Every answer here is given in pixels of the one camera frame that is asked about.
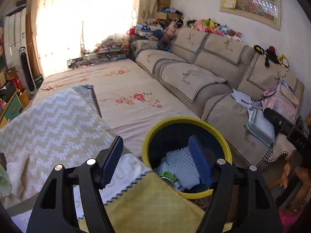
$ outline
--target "picture frame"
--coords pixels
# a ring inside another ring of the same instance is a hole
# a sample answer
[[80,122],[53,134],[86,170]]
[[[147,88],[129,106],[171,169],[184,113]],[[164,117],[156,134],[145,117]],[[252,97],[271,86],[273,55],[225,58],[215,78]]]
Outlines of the picture frame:
[[220,0],[219,10],[280,30],[281,0]]

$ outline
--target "metal screw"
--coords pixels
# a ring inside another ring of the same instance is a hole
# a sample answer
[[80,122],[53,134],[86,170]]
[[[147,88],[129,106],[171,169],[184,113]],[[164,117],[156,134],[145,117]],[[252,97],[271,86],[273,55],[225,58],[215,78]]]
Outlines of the metal screw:
[[87,163],[89,166],[91,166],[91,165],[94,165],[94,164],[96,163],[96,160],[93,159],[93,158],[90,158],[90,159],[87,160],[86,163]]
[[220,164],[220,165],[224,165],[226,163],[226,160],[224,160],[223,158],[219,158],[217,160],[217,163]]
[[59,170],[61,170],[62,168],[63,168],[62,165],[57,165],[57,166],[54,167],[55,171],[59,171]]
[[253,172],[257,171],[257,167],[254,165],[249,166],[250,170],[252,170]]

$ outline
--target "floral bedsheet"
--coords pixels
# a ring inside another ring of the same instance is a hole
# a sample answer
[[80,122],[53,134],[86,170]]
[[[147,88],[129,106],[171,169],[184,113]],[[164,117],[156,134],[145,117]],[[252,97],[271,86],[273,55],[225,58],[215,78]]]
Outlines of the floral bedsheet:
[[47,77],[33,104],[74,85],[90,84],[102,118],[139,157],[147,132],[175,116],[198,118],[177,97],[132,60],[99,64]]

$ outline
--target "pink bag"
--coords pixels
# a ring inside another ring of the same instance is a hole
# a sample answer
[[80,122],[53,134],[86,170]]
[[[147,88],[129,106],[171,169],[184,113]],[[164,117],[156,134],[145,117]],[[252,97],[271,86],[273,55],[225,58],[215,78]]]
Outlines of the pink bag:
[[273,89],[265,91],[263,95],[266,97],[262,103],[264,110],[266,108],[273,109],[295,124],[299,100],[284,81],[280,81]]

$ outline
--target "tool handle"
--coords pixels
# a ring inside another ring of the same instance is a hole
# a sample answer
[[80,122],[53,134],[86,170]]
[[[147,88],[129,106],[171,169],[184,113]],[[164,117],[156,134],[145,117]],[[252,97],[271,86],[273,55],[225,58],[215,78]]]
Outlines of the tool handle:
[[288,185],[284,192],[276,199],[276,205],[280,211],[284,210],[290,201],[296,196],[299,189],[302,186],[302,181],[299,180],[295,173],[297,166],[302,166],[303,156],[297,151],[293,151],[292,158],[290,160],[290,173],[288,175]]

